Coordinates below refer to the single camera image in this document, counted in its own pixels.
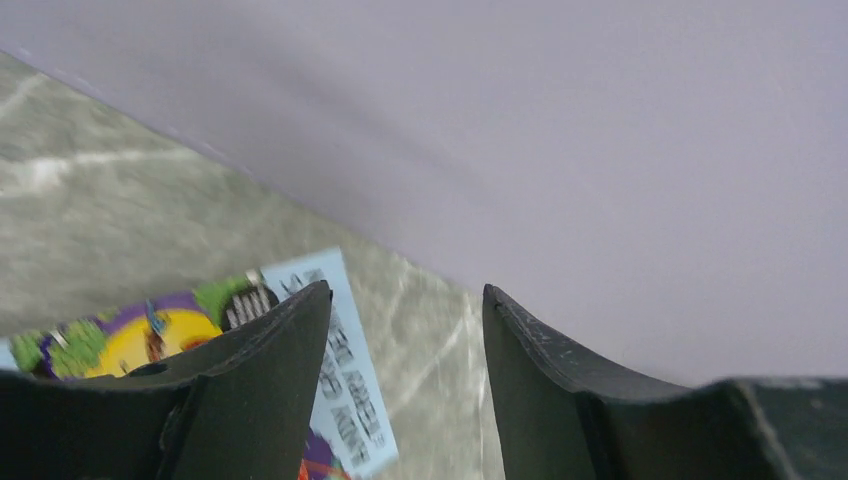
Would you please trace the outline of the light blue book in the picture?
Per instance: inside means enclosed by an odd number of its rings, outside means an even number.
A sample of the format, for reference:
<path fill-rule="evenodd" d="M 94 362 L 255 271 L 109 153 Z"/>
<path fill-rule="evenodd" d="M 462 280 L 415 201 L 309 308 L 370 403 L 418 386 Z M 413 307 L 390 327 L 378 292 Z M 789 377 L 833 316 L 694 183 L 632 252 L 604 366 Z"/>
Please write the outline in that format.
<path fill-rule="evenodd" d="M 397 458 L 342 253 L 329 249 L 1 342 L 5 371 L 74 381 L 123 377 L 263 317 L 326 282 L 332 306 L 306 447 L 294 479 L 367 479 Z"/>

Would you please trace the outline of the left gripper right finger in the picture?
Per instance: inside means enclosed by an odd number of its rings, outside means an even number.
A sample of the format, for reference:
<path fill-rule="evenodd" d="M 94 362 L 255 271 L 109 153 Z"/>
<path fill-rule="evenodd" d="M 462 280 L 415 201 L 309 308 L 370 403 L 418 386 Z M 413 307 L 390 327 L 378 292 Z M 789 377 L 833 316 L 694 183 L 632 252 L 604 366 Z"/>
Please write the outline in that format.
<path fill-rule="evenodd" d="M 847 382 L 687 388 L 619 365 L 486 285 L 482 323 L 509 479 L 843 479 Z"/>

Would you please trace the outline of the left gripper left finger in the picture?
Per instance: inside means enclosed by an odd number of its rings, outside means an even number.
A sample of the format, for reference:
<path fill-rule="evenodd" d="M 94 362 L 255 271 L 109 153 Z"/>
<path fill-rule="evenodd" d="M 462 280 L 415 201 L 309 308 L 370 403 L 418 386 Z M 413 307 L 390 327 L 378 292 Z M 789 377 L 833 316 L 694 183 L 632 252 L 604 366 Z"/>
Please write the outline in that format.
<path fill-rule="evenodd" d="M 263 317 L 126 376 L 1 375 L 5 479 L 294 479 L 332 291 L 312 283 Z"/>

